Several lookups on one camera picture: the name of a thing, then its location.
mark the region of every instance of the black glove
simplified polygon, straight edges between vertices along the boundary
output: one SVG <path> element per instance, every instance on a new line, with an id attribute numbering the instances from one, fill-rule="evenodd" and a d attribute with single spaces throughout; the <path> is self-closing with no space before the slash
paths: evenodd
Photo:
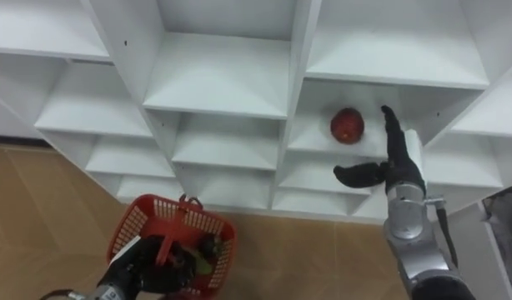
<path id="1" fill-rule="evenodd" d="M 404 132 L 395 113 L 388 106 L 381 107 L 388 135 L 388 161 L 362 163 L 352 167 L 334 167 L 335 177 L 349 188 L 368 188 L 386 182 L 386 192 L 396 183 L 415 183 L 426 193 L 421 172 L 408 155 Z"/>

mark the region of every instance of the green object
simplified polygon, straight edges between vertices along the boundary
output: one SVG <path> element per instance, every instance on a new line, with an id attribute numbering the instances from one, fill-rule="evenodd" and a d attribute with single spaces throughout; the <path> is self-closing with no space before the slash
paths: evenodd
<path id="1" fill-rule="evenodd" d="M 195 264 L 197 267 L 197 275 L 209 275 L 213 272 L 213 266 L 211 263 L 206 261 L 204 257 L 200 254 L 199 251 L 190 249 L 190 248 L 184 248 L 185 251 L 191 253 L 195 257 Z"/>

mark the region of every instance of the black cable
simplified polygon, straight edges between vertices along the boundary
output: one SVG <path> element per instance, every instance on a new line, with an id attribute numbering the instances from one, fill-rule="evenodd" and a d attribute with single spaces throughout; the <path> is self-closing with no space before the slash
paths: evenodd
<path id="1" fill-rule="evenodd" d="M 456 255 L 456 248 L 453 244 L 453 239 L 450 236 L 449 232 L 449 221 L 447 219 L 447 211 L 445 208 L 437 208 L 436 215 L 438 215 L 439 226 L 441 227 L 441 232 L 445 236 L 445 241 L 447 242 L 447 246 L 449 247 L 450 257 L 453 260 L 453 263 L 456 267 L 458 267 L 458 256 Z"/>
<path id="2" fill-rule="evenodd" d="M 46 294 L 45 296 L 39 298 L 39 300 L 48 300 L 52 297 L 61 297 L 61 296 L 68 296 L 69 293 L 72 293 L 73 290 L 72 289 L 59 289 L 59 290 L 53 290 L 51 292 L 49 292 L 48 294 Z"/>

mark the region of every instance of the white wall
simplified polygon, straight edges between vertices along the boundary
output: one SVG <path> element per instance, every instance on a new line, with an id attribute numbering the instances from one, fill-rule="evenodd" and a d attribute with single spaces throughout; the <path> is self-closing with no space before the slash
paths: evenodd
<path id="1" fill-rule="evenodd" d="M 0 136 L 41 138 L 0 104 Z"/>
<path id="2" fill-rule="evenodd" d="M 512 289 L 499 249 L 481 203 L 449 216 L 449 228 L 458 253 L 459 269 L 477 300 L 512 300 Z M 443 234 L 436 237 L 445 250 Z"/>

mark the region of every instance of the shelf compartment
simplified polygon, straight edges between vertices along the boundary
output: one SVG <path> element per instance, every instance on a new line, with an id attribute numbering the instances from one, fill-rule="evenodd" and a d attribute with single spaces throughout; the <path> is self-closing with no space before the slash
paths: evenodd
<path id="1" fill-rule="evenodd" d="M 278 121 L 184 113 L 173 161 L 273 170 L 278 146 Z"/>
<path id="2" fill-rule="evenodd" d="M 380 112 L 383 104 L 392 107 L 397 116 L 402 115 L 396 87 L 304 81 L 288 149 L 385 158 L 387 139 Z M 330 132 L 335 113 L 346 107 L 356 108 L 364 118 L 364 135 L 354 145 L 337 142 Z"/>
<path id="3" fill-rule="evenodd" d="M 167 33 L 146 108 L 285 119 L 289 43 Z"/>
<path id="4" fill-rule="evenodd" d="M 173 169 L 152 139 L 99 137 L 86 171 L 174 178 Z"/>
<path id="5" fill-rule="evenodd" d="M 284 159 L 284 175 L 281 176 L 279 187 L 316 192 L 370 195 L 369 188 L 345 187 L 336 179 L 333 172 L 336 165 L 346 168 L 365 162 L 365 160 L 356 157 L 287 152 Z"/>
<path id="6" fill-rule="evenodd" d="M 480 55 L 452 0 L 323 0 L 311 78 L 486 89 Z"/>
<path id="7" fill-rule="evenodd" d="M 163 25 L 171 33 L 289 41 L 295 3 L 294 0 L 160 0 L 158 7 Z"/>
<path id="8" fill-rule="evenodd" d="M 178 164 L 177 169 L 188 194 L 204 206 L 267 209 L 272 172 L 188 164 Z"/>
<path id="9" fill-rule="evenodd" d="M 347 217 L 354 215 L 365 198 L 360 195 L 345 196 L 333 192 L 306 192 L 280 188 L 274 196 L 273 210 Z"/>
<path id="10" fill-rule="evenodd" d="M 485 96 L 451 131 L 512 137 L 512 77 Z"/>
<path id="11" fill-rule="evenodd" d="M 288 149 L 386 158 L 382 105 L 393 108 L 403 130 L 413 128 L 422 143 L 428 145 L 478 97 L 478 93 L 444 87 L 305 80 Z M 332 118 L 346 107 L 356 108 L 365 123 L 364 135 L 354 145 L 337 142 L 330 132 Z"/>
<path id="12" fill-rule="evenodd" d="M 135 198 L 147 193 L 178 201 L 183 189 L 174 178 L 127 175 L 121 180 L 117 199 L 122 203 L 131 203 Z"/>
<path id="13" fill-rule="evenodd" d="M 447 134 L 424 152 L 428 184 L 502 188 L 499 169 L 486 137 Z"/>
<path id="14" fill-rule="evenodd" d="M 38 120 L 38 129 L 152 137 L 113 66 L 69 64 Z"/>
<path id="15" fill-rule="evenodd" d="M 110 61 L 79 0 L 0 0 L 0 53 Z"/>

